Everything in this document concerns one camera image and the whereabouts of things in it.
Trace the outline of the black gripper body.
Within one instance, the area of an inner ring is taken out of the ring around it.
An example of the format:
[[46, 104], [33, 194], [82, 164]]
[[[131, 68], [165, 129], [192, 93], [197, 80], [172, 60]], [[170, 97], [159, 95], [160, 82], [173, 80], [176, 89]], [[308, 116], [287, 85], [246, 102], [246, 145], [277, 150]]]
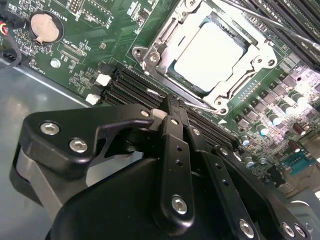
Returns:
[[[155, 223], [158, 163], [135, 162], [69, 199], [50, 231], [53, 240], [169, 240]], [[231, 240], [205, 180], [192, 176], [195, 220], [181, 240]]]

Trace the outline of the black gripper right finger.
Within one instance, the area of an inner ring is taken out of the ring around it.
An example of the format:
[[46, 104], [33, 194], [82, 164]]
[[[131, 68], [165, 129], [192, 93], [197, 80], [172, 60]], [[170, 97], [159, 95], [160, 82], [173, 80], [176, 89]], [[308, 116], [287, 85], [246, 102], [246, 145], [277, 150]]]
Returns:
[[224, 240], [310, 240], [306, 227], [222, 142], [210, 149], [206, 138], [190, 126], [186, 104], [179, 114], [191, 153], [221, 207]]

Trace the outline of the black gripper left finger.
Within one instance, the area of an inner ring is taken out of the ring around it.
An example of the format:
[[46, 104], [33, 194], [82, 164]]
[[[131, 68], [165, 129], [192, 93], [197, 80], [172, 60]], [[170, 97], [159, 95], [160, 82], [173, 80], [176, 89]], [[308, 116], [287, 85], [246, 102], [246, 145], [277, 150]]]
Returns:
[[75, 195], [142, 160], [158, 164], [152, 213], [166, 233], [195, 220], [190, 146], [179, 100], [35, 112], [23, 121], [9, 179], [54, 220]]

